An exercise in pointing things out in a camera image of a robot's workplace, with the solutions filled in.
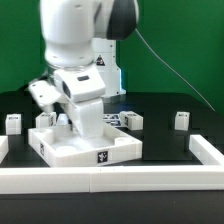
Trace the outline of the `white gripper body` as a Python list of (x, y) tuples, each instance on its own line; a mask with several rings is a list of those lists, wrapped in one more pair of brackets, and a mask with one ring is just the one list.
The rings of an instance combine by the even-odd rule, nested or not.
[(59, 103), (73, 127), (83, 138), (103, 134), (103, 101), (105, 84), (95, 65), (82, 70), (57, 69), (53, 83), (34, 81), (28, 90), (38, 106), (46, 113)]

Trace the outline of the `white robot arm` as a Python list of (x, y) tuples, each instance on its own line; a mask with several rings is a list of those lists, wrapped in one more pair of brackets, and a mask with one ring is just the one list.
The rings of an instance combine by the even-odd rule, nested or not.
[(28, 89), (44, 112), (59, 103), (84, 138), (103, 134), (105, 84), (97, 71), (92, 41), (123, 40), (136, 28), (137, 0), (40, 0), (47, 81)]

